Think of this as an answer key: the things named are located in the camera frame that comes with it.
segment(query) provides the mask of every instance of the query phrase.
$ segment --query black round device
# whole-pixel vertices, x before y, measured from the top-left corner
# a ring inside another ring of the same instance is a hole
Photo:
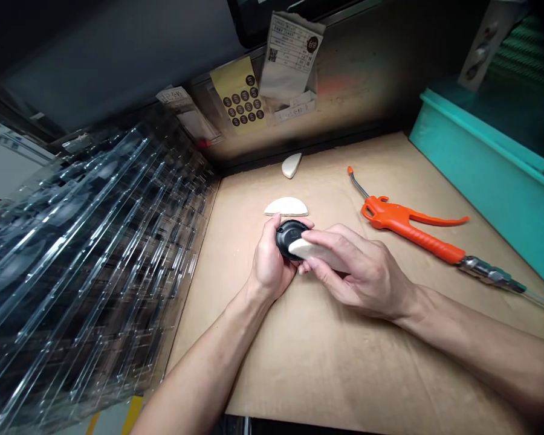
[[[280,249],[280,253],[285,256],[288,260],[292,261],[302,261],[300,257],[297,257],[290,252],[288,252],[288,247],[295,240],[301,239],[301,234],[303,231],[308,231],[308,228],[305,224],[294,219],[284,221],[280,228],[276,230],[276,246]]]

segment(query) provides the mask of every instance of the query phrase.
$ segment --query orange air blow gun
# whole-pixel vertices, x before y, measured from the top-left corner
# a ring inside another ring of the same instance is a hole
[[[427,249],[443,261],[457,266],[460,270],[478,278],[480,281],[495,287],[509,290],[514,293],[523,294],[526,286],[512,279],[511,275],[500,268],[491,266],[489,263],[480,260],[475,256],[466,255],[463,249],[445,243],[425,231],[413,227],[409,221],[412,219],[429,225],[440,227],[453,227],[461,225],[470,220],[465,216],[461,219],[438,219],[423,213],[418,213],[410,208],[399,204],[388,202],[387,196],[369,196],[355,179],[352,167],[348,167],[348,173],[354,185],[364,195],[365,200],[361,213],[376,229],[387,228],[400,236],[411,240],[413,243]]]

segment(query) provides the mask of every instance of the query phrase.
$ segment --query left hand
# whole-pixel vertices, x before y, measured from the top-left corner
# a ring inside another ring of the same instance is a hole
[[[304,217],[291,217],[301,221],[311,230],[314,224]],[[249,287],[254,288],[255,296],[270,303],[278,299],[292,282],[299,262],[284,258],[276,246],[276,230],[280,227],[280,213],[264,224],[262,237],[254,253],[252,272],[248,278]]]

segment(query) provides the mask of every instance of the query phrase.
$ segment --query cardboard work surface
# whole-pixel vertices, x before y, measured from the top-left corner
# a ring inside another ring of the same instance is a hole
[[[214,322],[245,283],[264,208],[301,199],[318,229],[341,223],[382,240],[414,282],[544,338],[544,310],[445,264],[360,214],[370,194],[459,227],[413,222],[504,270],[544,296],[544,282],[401,134],[304,156],[293,179],[280,164],[224,178],[176,333],[169,368]],[[240,369],[227,413],[382,434],[528,433],[497,394],[403,330],[337,303],[312,273],[296,276],[270,309]]]

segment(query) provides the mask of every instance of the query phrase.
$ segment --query yellow label sheet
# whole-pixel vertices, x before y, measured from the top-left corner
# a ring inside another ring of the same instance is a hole
[[[210,72],[210,76],[237,134],[266,126],[264,105],[250,56],[220,66]]]

